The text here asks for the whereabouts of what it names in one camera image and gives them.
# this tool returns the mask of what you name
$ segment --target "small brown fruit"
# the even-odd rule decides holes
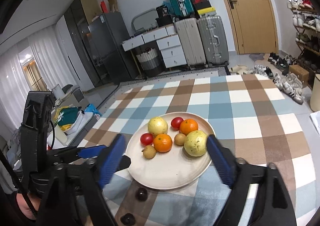
[[[146,146],[143,150],[143,156],[146,158],[146,159],[152,159],[155,157],[156,155],[156,149],[151,146],[151,145],[148,145]]]
[[[177,134],[175,137],[174,137],[174,143],[177,145],[177,146],[183,146],[184,144],[184,141],[186,140],[186,135],[185,134]]]

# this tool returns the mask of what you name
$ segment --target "door frame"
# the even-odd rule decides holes
[[[244,49],[240,51],[239,49],[239,45],[238,45],[238,38],[237,38],[237,33],[236,33],[236,24],[234,22],[233,16],[232,16],[232,12],[231,12],[231,8],[230,8],[230,4],[229,4],[229,0],[223,0],[225,3],[225,6],[227,8],[227,12],[228,12],[228,16],[229,16],[229,20],[230,20],[230,24],[231,24],[231,29],[232,29],[232,34],[233,34],[233,40],[235,43],[235,48],[236,48],[236,52],[237,54],[244,54]],[[276,26],[276,17],[275,17],[275,12],[273,10],[273,6],[272,6],[272,2],[271,0],[269,1],[269,5],[271,8],[271,13],[272,13],[272,20],[273,20],[273,26],[275,29],[275,39],[276,39],[276,52],[279,52],[279,42],[278,42],[278,33],[277,33],[277,26]]]

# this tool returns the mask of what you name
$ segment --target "desk leg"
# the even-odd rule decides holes
[[[134,56],[134,54],[133,54],[132,50],[130,50],[130,53],[131,53],[132,58],[133,58],[133,60],[134,60],[134,62],[135,62],[135,64],[136,64],[136,66],[137,66],[137,68],[138,68],[138,71],[139,71],[139,73],[140,73],[141,77],[143,77],[143,76],[142,76],[142,73],[141,73],[141,71],[140,71],[139,65],[138,65],[138,63],[137,63],[136,57]]]

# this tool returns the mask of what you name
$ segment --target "drawer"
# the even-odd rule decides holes
[[[136,37],[133,37],[127,41],[124,41],[124,43],[122,44],[122,47],[124,49],[124,51],[129,51],[130,49],[136,48],[140,45],[143,45],[144,41],[142,39],[142,35],[138,35]]]
[[[160,50],[181,45],[178,35],[173,35],[157,40],[157,44]]]
[[[166,36],[168,36],[168,33],[165,27],[142,34],[145,43],[149,43]]]
[[[167,30],[168,35],[175,35],[176,30],[174,30],[174,25],[168,26],[165,28]]]
[[[174,56],[174,57],[170,57],[170,58],[164,58],[163,60],[164,60],[165,67],[167,67],[167,68],[187,64],[186,58],[184,57],[184,55],[178,55],[178,56]]]
[[[185,57],[181,45],[167,48],[167,49],[163,49],[163,50],[161,50],[161,54],[162,54],[163,58],[170,58],[170,57],[178,56],[178,55],[182,55],[183,57]]]

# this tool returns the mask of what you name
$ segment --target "beige trash can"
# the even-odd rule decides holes
[[[314,112],[320,111],[320,74],[316,74],[315,77],[315,83],[313,84],[310,99],[310,107]]]

